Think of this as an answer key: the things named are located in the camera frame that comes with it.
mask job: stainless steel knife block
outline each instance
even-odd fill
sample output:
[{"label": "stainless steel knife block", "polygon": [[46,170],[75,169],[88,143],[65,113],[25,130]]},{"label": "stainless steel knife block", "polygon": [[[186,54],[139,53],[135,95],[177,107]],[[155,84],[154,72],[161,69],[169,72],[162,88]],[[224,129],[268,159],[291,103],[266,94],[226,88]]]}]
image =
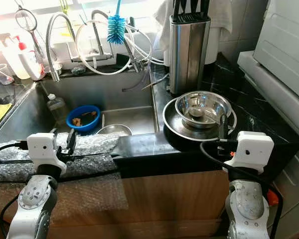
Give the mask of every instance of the stainless steel knife block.
[{"label": "stainless steel knife block", "polygon": [[177,21],[170,16],[169,87],[173,94],[200,89],[203,77],[210,18],[193,19],[192,15],[180,14]]}]

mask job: wooden cabinet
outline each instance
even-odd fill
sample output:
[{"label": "wooden cabinet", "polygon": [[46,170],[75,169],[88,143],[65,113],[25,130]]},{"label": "wooden cabinet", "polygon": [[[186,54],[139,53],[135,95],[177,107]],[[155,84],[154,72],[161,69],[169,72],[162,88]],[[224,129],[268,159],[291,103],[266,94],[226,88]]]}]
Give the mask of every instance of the wooden cabinet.
[{"label": "wooden cabinet", "polygon": [[[60,183],[49,238],[210,236],[220,223],[228,183],[223,171]],[[7,221],[15,209],[6,212]]]}]

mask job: red spray bottle cap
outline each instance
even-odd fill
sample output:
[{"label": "red spray bottle cap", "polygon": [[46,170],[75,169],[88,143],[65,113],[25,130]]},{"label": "red spray bottle cap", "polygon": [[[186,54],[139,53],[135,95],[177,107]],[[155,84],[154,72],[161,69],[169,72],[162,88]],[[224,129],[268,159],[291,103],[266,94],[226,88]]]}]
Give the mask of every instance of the red spray bottle cap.
[{"label": "red spray bottle cap", "polygon": [[19,41],[19,49],[22,51],[24,49],[26,49],[26,44],[24,42],[20,41],[20,37],[19,36],[15,36],[14,39],[17,39]]}]

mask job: stainless steel bowl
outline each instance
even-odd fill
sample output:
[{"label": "stainless steel bowl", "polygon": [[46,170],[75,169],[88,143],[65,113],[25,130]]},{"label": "stainless steel bowl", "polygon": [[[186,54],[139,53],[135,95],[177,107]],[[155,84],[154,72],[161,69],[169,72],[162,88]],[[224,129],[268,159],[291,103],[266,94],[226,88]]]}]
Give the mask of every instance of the stainless steel bowl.
[{"label": "stainless steel bowl", "polygon": [[124,124],[119,124],[119,123],[107,125],[107,126],[101,128],[97,133],[107,134],[107,133],[114,133],[114,132],[116,132],[116,133],[122,132],[123,133],[122,136],[132,135],[132,131],[129,127],[127,127]]},{"label": "stainless steel bowl", "polygon": [[175,108],[183,122],[195,128],[211,128],[232,111],[228,100],[209,91],[186,93],[178,97]]}]

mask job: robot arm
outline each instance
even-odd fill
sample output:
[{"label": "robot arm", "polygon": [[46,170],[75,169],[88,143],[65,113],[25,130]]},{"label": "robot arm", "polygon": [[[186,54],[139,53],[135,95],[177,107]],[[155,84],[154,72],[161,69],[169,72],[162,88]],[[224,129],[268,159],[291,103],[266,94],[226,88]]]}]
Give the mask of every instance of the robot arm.
[{"label": "robot arm", "polygon": [[[234,157],[225,163],[252,174],[264,172],[274,147],[264,133],[241,131]],[[229,173],[229,195],[226,211],[229,216],[229,239],[269,239],[267,220],[269,206],[259,183],[244,175]]]},{"label": "robot arm", "polygon": [[19,194],[18,209],[7,239],[46,238],[51,212],[57,201],[57,180],[66,172],[66,164],[61,160],[73,153],[75,137],[76,132],[72,130],[65,150],[56,146],[55,133],[36,133],[27,138],[36,175]]}]

